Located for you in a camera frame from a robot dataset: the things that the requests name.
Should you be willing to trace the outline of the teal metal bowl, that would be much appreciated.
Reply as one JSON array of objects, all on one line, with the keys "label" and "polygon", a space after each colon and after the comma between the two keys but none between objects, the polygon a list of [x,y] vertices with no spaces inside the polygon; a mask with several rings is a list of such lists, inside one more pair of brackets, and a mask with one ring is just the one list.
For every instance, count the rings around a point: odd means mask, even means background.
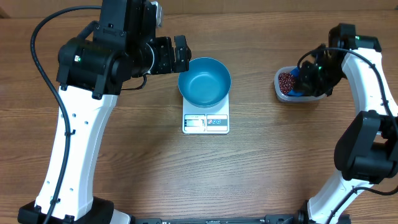
[{"label": "teal metal bowl", "polygon": [[201,57],[189,63],[189,70],[178,76],[182,97],[194,106],[210,108],[226,98],[232,86],[227,67],[219,60]]}]

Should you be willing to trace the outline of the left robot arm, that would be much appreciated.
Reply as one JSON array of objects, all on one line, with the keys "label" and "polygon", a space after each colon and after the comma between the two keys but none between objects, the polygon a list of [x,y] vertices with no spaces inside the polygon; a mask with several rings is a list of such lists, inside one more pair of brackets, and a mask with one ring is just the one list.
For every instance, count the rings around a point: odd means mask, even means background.
[{"label": "left robot arm", "polygon": [[58,52],[59,87],[49,85],[59,116],[49,168],[37,198],[19,209],[19,223],[134,223],[113,202],[93,195],[96,162],[123,83],[186,72],[185,36],[157,37],[156,1],[104,1],[90,22]]}]

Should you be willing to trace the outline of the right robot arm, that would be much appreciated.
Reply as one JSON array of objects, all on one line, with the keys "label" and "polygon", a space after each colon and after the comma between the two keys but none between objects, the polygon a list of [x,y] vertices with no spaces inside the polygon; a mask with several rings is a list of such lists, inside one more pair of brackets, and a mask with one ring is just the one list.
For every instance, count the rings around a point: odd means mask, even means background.
[{"label": "right robot arm", "polygon": [[302,96],[331,95],[349,81],[356,117],[335,146],[336,170],[322,189],[298,212],[296,223],[338,223],[343,211],[362,192],[390,196],[374,185],[397,174],[397,103],[382,71],[381,45],[376,37],[357,35],[352,24],[338,24],[328,45],[301,57],[294,91]]}]

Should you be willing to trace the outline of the blue plastic measuring scoop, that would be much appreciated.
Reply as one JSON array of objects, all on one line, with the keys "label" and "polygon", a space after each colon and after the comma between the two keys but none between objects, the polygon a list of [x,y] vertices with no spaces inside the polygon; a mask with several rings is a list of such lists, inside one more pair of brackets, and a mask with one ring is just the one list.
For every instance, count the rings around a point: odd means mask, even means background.
[{"label": "blue plastic measuring scoop", "polygon": [[289,81],[290,90],[287,92],[288,96],[304,96],[303,91],[294,90],[294,86],[299,77],[299,73],[300,73],[300,70],[297,67],[290,71],[290,75],[292,78]]}]

